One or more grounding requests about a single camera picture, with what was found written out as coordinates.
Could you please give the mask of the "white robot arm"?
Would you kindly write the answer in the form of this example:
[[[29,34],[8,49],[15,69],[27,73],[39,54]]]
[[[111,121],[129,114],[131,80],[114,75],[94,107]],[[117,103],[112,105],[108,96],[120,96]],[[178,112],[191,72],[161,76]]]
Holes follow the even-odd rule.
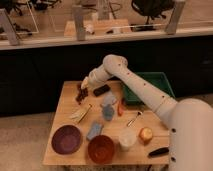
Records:
[[[125,57],[107,55],[81,88],[99,88],[110,78],[119,78],[168,128],[169,171],[213,171],[213,108],[195,98],[177,101],[127,65]]]

